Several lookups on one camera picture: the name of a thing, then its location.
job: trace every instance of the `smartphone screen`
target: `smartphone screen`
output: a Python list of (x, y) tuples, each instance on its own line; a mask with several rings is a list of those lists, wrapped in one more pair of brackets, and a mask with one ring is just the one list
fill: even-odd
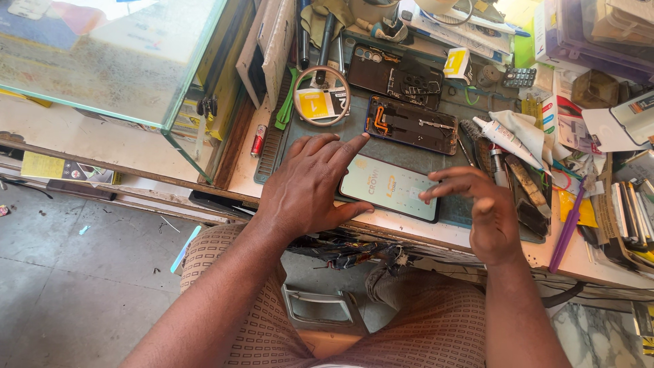
[(437, 184), (427, 175), (364, 155), (356, 155), (347, 169), (339, 188), (343, 196), (425, 221), (438, 220), (438, 198), (418, 198), (420, 192)]

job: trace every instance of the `glass shelf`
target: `glass shelf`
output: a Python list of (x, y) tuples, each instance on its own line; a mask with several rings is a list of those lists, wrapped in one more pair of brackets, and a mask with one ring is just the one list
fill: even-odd
[(170, 129), (227, 2), (0, 0), (0, 88)]

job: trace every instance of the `man's right hand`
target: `man's right hand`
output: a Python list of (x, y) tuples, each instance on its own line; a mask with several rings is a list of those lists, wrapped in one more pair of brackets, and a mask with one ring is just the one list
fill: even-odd
[(474, 199), (470, 245), (480, 261), (499, 266), (524, 259), (513, 193), (508, 188), (495, 185), (481, 170), (470, 166), (447, 168), (428, 177), (442, 182), (422, 192), (420, 199), (453, 194)]

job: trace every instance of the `phone case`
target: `phone case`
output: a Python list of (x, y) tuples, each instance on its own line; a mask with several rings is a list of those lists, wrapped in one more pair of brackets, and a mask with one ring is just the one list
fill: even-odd
[[(419, 174), (419, 175), (425, 175), (424, 173), (417, 172), (417, 171), (414, 171), (414, 170), (411, 170), (411, 169), (405, 168), (405, 167), (400, 166), (400, 165), (395, 165), (395, 164), (393, 164), (393, 163), (391, 163), (391, 162), (387, 162), (387, 161), (384, 161), (384, 160), (379, 160), (378, 158), (374, 158), (374, 157), (370, 157), (370, 156), (362, 155), (362, 154), (360, 154), (360, 153), (359, 153), (359, 155), (364, 156), (364, 157), (367, 157), (367, 158), (370, 158), (371, 160), (375, 160), (375, 161), (383, 162), (383, 163), (385, 163), (385, 164), (389, 164), (389, 165), (393, 165), (393, 166), (396, 166), (396, 167), (399, 167), (399, 168), (403, 168), (403, 169), (408, 170), (408, 171), (410, 171), (410, 172), (415, 172), (416, 174)], [(340, 181), (339, 184), (338, 184), (338, 193), (339, 193), (341, 196), (346, 197), (346, 198), (352, 198), (352, 199), (355, 199), (355, 200), (364, 200), (364, 199), (361, 199), (361, 198), (355, 198), (355, 197), (353, 197), (353, 196), (349, 196), (349, 195), (347, 195), (347, 194), (341, 192), (341, 187), (343, 186), (343, 180), (344, 180), (344, 179), (345, 179), (345, 175), (341, 178), (341, 181)], [(374, 204), (374, 203), (372, 203), (372, 204), (373, 204), (373, 206), (375, 206), (375, 208), (381, 208), (382, 210), (386, 210), (386, 211), (392, 211), (392, 212), (400, 213), (400, 214), (402, 214), (402, 215), (405, 215), (405, 216), (408, 216), (408, 217), (411, 217), (411, 218), (414, 218), (414, 219), (418, 219), (418, 220), (420, 220), (420, 221), (424, 221), (424, 222), (426, 222), (426, 223), (437, 223), (437, 222), (438, 222), (438, 215), (439, 215), (439, 212), (440, 212), (440, 209), (441, 209), (441, 200), (440, 200), (440, 198), (436, 198), (436, 206), (434, 206), (434, 211), (435, 211), (435, 213), (434, 213), (434, 220), (433, 220), (433, 221), (429, 221), (429, 220), (425, 220), (425, 219), (423, 219), (423, 218), (420, 218), (420, 217), (417, 217), (417, 216), (414, 216), (414, 215), (410, 215), (410, 214), (405, 213), (405, 212), (402, 212), (402, 211), (395, 210), (395, 209), (393, 209), (393, 208), (388, 208), (388, 207), (384, 207), (384, 206), (379, 206), (379, 205)]]
[(456, 153), (456, 117), (392, 98), (370, 96), (364, 128), (378, 138), (449, 156)]
[(427, 109), (438, 109), (445, 78), (443, 71), (429, 67), (430, 78), (424, 79), (401, 71), (401, 60), (401, 56), (357, 43), (347, 71), (347, 82)]

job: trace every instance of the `red battery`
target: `red battery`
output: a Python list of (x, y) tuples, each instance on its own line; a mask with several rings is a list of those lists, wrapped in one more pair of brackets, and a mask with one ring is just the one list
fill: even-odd
[(254, 142), (250, 150), (250, 156), (259, 158), (261, 151), (264, 149), (264, 137), (266, 136), (266, 126), (259, 124), (256, 127), (256, 134), (254, 135)]

